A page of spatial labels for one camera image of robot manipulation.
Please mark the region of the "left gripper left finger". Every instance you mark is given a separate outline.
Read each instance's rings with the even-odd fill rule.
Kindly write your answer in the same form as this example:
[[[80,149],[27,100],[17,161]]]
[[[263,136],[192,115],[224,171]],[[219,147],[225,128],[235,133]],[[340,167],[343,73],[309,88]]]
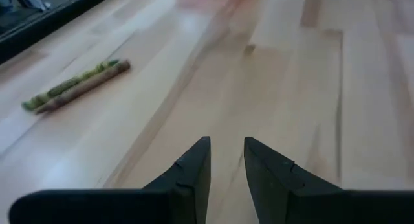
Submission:
[[[10,224],[205,224],[211,143],[201,137],[143,188],[41,190],[10,207]]]

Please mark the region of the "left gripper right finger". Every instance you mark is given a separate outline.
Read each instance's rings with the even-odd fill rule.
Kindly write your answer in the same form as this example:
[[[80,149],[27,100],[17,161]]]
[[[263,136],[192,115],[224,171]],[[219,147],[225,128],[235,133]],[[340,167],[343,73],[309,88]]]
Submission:
[[[344,190],[253,137],[244,158],[260,224],[414,224],[414,190]]]

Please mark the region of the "brown crayon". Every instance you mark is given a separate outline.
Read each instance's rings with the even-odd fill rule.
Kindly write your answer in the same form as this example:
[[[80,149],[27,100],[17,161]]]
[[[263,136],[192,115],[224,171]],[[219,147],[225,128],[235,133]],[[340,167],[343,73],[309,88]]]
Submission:
[[[34,110],[36,115],[46,112],[52,112],[57,110],[73,100],[77,99],[79,96],[84,95],[90,90],[102,85],[106,81],[118,76],[119,74],[130,70],[131,64],[128,60],[122,60],[112,67],[106,69],[105,71],[88,78],[86,81],[80,82],[79,84],[71,87],[70,89],[64,91],[61,95],[58,95],[55,98],[52,98],[46,104],[40,106]]]

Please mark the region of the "green crayon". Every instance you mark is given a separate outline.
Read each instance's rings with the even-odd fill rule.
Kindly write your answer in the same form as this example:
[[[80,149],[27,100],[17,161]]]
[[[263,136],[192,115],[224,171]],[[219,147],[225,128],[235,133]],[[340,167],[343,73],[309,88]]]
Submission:
[[[99,63],[94,69],[85,71],[81,73],[81,75],[76,75],[68,80],[61,82],[60,84],[54,86],[53,88],[40,93],[36,96],[33,96],[30,100],[27,100],[21,104],[21,107],[26,111],[34,111],[35,109],[39,108],[40,106],[49,102],[52,98],[55,98],[68,89],[78,85],[81,82],[88,80],[90,77],[95,76],[102,71],[114,66],[120,60],[109,60],[106,62]]]

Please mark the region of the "black table edge frame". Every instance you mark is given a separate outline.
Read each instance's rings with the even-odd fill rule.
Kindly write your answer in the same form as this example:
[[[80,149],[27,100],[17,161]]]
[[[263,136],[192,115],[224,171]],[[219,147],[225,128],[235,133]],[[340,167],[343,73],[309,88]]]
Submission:
[[[0,65],[105,0],[0,0]]]

